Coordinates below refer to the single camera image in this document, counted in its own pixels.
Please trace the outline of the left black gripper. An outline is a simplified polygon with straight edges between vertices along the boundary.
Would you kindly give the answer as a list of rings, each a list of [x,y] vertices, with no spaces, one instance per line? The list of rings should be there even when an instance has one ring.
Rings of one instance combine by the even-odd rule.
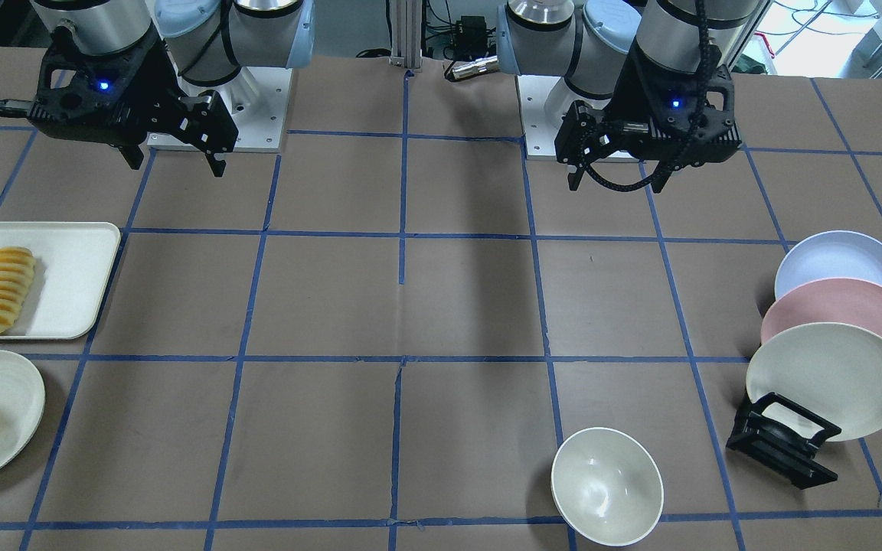
[[[578,191],[586,166],[615,151],[657,161],[648,177],[661,193],[677,166],[721,163],[739,150],[735,90],[725,65],[713,69],[704,92],[693,73],[666,70],[650,60],[626,60],[609,104],[594,109],[575,101],[554,139],[556,159],[568,165],[568,189]]]

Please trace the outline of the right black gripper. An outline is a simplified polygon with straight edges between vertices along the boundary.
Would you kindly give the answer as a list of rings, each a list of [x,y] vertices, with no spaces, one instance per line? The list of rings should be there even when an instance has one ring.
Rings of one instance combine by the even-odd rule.
[[[188,96],[179,87],[155,27],[126,49],[104,55],[83,51],[70,27],[54,29],[34,98],[0,99],[0,116],[26,119],[53,139],[112,146],[134,171],[145,160],[141,143],[161,133],[205,153],[211,174],[222,178],[238,139],[220,94]]]

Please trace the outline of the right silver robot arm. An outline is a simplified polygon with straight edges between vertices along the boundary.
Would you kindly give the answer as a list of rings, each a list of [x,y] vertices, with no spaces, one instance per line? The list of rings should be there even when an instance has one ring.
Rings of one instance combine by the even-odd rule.
[[[34,1],[50,34],[31,100],[0,118],[52,139],[105,144],[137,170],[142,147],[279,150],[292,70],[314,52],[311,1]]]

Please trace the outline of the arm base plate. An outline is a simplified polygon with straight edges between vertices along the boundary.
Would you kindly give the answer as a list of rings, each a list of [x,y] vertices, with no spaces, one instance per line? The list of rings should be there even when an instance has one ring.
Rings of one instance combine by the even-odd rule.
[[[238,130],[228,154],[280,151],[294,76],[285,67],[242,67],[232,80],[214,87]]]
[[[568,86],[563,77],[557,76],[519,74],[517,90],[526,157],[529,160],[557,160],[554,140],[573,102],[583,100],[594,109],[605,108],[610,102],[609,98],[581,96]]]

